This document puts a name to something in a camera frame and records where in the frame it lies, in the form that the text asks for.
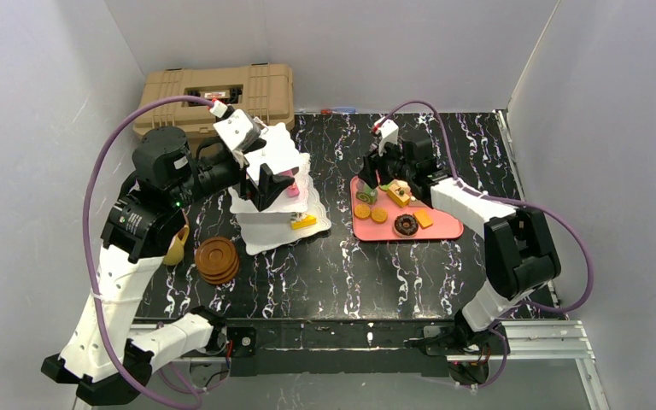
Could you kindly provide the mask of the green roll cake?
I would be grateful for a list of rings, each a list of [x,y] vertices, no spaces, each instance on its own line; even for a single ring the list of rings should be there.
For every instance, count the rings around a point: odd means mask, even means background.
[[[378,200],[378,190],[365,184],[356,185],[355,198],[363,203],[373,205]]]

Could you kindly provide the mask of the pink cake slice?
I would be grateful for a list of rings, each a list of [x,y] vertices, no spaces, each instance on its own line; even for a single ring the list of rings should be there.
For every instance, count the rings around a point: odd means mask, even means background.
[[[283,172],[283,175],[294,178],[295,177],[295,172],[293,170],[287,170],[287,171]],[[297,185],[297,182],[294,181],[286,189],[286,192],[287,192],[288,197],[297,197],[297,196],[299,196],[300,195],[300,190],[299,190],[299,187]]]

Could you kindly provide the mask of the yellow cake with cherry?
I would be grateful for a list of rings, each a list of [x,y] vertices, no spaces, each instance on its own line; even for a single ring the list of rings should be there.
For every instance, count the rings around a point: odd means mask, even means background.
[[[405,208],[412,201],[412,193],[404,181],[394,180],[388,185],[386,194],[398,207]]]

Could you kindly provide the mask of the white three-tier cake stand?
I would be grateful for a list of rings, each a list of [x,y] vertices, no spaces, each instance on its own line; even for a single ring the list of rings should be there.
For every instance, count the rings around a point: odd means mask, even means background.
[[[268,126],[262,133],[266,146],[247,155],[249,176],[255,176],[261,164],[273,171],[293,170],[300,190],[297,197],[288,197],[286,190],[265,211],[258,211],[249,199],[239,196],[239,189],[229,188],[230,212],[237,218],[248,255],[257,255],[282,245],[296,242],[331,229],[331,221],[310,176],[311,155],[301,153],[284,123]],[[317,224],[292,230],[293,213],[306,213],[317,218]]]

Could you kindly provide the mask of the pink serving tray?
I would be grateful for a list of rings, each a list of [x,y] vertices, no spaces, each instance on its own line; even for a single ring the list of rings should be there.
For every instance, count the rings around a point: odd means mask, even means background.
[[[452,240],[464,232],[455,217],[417,200],[404,181],[372,189],[353,178],[350,192],[353,232],[361,241]]]

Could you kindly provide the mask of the yellow cake slice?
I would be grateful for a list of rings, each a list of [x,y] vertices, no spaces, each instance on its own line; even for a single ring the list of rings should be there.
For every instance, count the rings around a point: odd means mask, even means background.
[[[301,230],[317,224],[317,218],[314,215],[306,213],[293,213],[290,217],[290,227],[292,230]]]

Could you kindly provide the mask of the tan plastic tool case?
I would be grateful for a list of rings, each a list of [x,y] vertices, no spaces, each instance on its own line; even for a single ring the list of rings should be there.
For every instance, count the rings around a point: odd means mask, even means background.
[[[220,100],[269,126],[283,123],[290,130],[295,124],[293,70],[287,64],[153,72],[146,77],[139,105],[179,95]],[[216,135],[214,122],[208,108],[194,102],[177,102],[141,115],[132,123],[132,129],[142,137],[156,127],[176,126],[196,147],[204,138]]]

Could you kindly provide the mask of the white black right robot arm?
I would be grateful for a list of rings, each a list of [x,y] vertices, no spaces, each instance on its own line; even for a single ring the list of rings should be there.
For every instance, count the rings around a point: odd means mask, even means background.
[[[488,330],[527,295],[556,278],[559,257],[542,211],[507,205],[466,186],[439,167],[428,138],[380,137],[358,177],[372,189],[400,180],[411,196],[450,214],[483,239],[486,279],[454,316],[462,331]]]

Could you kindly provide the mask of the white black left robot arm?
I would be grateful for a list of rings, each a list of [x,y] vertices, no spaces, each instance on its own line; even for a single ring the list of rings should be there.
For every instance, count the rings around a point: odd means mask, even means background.
[[[66,347],[44,360],[43,374],[75,385],[92,406],[125,405],[173,360],[226,344],[225,319],[206,307],[129,336],[147,285],[185,227],[184,207],[233,189],[245,191],[254,209],[272,212],[307,159],[283,126],[268,127],[243,149],[220,137],[202,146],[206,155],[193,155],[175,126],[144,135],[102,230],[102,248],[87,259],[92,290],[79,323]]]

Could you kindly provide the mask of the round orange waffle cookie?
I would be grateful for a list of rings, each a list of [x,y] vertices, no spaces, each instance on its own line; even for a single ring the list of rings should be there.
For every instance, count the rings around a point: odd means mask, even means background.
[[[366,220],[371,217],[372,210],[368,204],[362,202],[354,206],[353,214],[358,220]]]

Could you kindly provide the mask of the orange biscuit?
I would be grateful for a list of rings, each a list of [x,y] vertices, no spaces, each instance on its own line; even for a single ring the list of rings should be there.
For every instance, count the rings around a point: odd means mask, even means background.
[[[434,225],[433,219],[425,209],[415,211],[413,217],[416,219],[421,229],[427,229]]]

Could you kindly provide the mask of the chocolate donut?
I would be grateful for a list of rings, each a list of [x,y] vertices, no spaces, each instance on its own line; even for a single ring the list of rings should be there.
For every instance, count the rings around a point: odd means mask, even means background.
[[[419,231],[419,225],[412,214],[401,214],[393,222],[394,233],[398,237],[414,237]]]

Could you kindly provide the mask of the stack of brown wooden coasters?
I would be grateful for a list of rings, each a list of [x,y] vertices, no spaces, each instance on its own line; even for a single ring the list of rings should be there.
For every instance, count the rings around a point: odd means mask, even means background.
[[[211,285],[232,281],[239,272],[240,260],[234,243],[226,237],[203,241],[194,256],[201,278]]]

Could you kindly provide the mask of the yellow mug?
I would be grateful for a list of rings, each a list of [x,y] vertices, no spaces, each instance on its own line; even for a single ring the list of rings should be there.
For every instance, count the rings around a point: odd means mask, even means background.
[[[163,258],[165,266],[176,266],[185,257],[185,244],[190,233],[190,227],[184,225],[174,236],[170,243],[169,249]]]

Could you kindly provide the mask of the aluminium frame rail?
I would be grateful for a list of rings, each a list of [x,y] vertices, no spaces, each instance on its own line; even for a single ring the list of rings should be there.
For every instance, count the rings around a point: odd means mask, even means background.
[[[267,352],[401,352],[405,341],[433,337],[452,325],[432,319],[232,319],[224,333],[236,357]],[[510,360],[593,360],[582,322],[510,319],[502,323]]]

